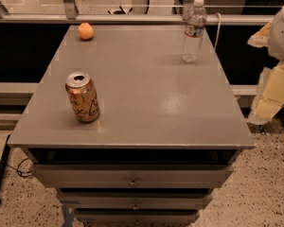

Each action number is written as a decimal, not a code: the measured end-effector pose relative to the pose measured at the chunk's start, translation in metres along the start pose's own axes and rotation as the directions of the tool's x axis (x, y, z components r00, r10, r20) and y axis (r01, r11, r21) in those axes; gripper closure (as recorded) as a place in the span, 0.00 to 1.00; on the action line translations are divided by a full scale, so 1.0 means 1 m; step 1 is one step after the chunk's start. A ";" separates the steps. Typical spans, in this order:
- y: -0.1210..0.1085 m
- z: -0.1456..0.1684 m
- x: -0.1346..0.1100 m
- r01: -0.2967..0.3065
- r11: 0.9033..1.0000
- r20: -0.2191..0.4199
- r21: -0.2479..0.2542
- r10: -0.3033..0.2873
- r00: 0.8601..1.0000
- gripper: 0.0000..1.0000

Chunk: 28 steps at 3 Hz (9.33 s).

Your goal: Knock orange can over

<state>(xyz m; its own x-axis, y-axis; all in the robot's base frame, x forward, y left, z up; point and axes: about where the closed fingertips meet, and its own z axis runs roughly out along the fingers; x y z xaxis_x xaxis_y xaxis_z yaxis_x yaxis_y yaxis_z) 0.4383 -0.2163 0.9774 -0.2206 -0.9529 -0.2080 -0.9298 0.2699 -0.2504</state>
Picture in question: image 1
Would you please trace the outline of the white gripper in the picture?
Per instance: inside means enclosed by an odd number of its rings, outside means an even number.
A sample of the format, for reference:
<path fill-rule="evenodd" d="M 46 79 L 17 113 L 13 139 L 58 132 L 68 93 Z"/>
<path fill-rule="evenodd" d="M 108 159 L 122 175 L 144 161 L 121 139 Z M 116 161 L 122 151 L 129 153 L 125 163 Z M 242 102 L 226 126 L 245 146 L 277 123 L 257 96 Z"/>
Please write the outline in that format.
<path fill-rule="evenodd" d="M 263 69 L 248 115 L 249 123 L 264 125 L 284 106 L 284 6 L 274 20 L 252 35 L 247 43 L 257 48 L 268 46 L 269 55 L 281 61 L 273 69 Z"/>

